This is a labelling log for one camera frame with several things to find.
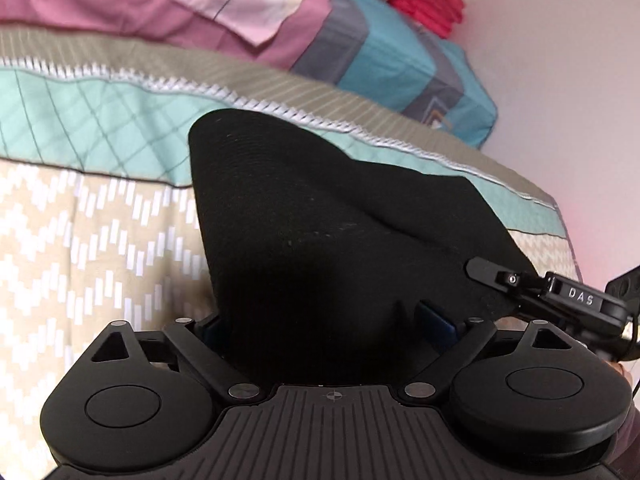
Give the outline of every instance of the person's arm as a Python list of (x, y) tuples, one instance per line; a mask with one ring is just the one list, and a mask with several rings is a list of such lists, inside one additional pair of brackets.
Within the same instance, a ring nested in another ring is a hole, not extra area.
[[(633, 386), (633, 378), (619, 363), (609, 363)], [(607, 464), (623, 480), (640, 480), (640, 413), (635, 406), (615, 436), (615, 443)]]

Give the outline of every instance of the gray stripe on bag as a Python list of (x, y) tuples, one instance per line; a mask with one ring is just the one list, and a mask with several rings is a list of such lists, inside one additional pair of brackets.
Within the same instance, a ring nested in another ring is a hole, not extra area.
[(369, 35), (369, 25), (353, 0), (331, 0), (331, 12), (291, 71), (337, 84)]
[(422, 93), (402, 111), (402, 115), (431, 126), (434, 120), (441, 120), (460, 102), (465, 94), (464, 86), (453, 65), (440, 50), (438, 40), (429, 32), (417, 30), (413, 23), (408, 25), (433, 59), (436, 73)]

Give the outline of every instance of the dark pink fabric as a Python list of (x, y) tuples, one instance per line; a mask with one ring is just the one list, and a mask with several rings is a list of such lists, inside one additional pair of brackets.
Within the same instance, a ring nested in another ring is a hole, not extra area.
[(313, 41), (329, 10), (330, 0), (303, 0), (275, 37), (257, 48), (173, 0), (0, 0), (0, 21), (216, 50), (288, 70)]

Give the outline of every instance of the red cloth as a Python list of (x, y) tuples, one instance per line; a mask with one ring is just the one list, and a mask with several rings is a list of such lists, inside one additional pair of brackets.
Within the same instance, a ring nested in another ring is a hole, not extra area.
[(388, 3), (441, 38), (448, 38), (453, 24), (462, 22), (465, 8), (463, 0), (388, 0)]

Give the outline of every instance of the triangular cutout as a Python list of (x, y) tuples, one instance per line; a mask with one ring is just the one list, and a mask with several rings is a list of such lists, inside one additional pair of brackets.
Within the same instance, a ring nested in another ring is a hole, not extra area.
[(538, 330), (533, 348), (547, 348), (553, 350), (570, 350), (571, 345), (565, 343), (553, 331), (548, 328)]
[(120, 332), (112, 332), (91, 358), (91, 361), (101, 363), (104, 361), (119, 361), (128, 357), (129, 352), (127, 352), (122, 335)]

